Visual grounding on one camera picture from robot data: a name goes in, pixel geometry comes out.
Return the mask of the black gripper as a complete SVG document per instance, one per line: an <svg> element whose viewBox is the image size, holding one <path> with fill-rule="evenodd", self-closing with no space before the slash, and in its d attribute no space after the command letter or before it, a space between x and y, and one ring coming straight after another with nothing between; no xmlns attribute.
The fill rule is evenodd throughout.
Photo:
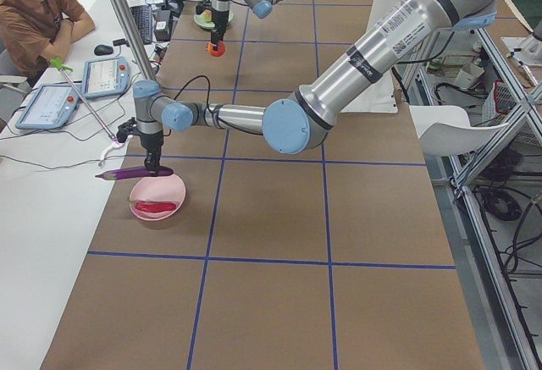
<svg viewBox="0 0 542 370"><path fill-rule="evenodd" d="M214 27L212 29L210 44L213 51L219 51L224 47L224 41L221 36L224 36L226 32L229 19L229 10L220 11L214 8L212 9L212 22Z"/></svg>
<svg viewBox="0 0 542 370"><path fill-rule="evenodd" d="M144 167L149 177L157 177L160 174L160 158L163 146L163 132L153 134L140 133L141 146L146 150Z"/></svg>

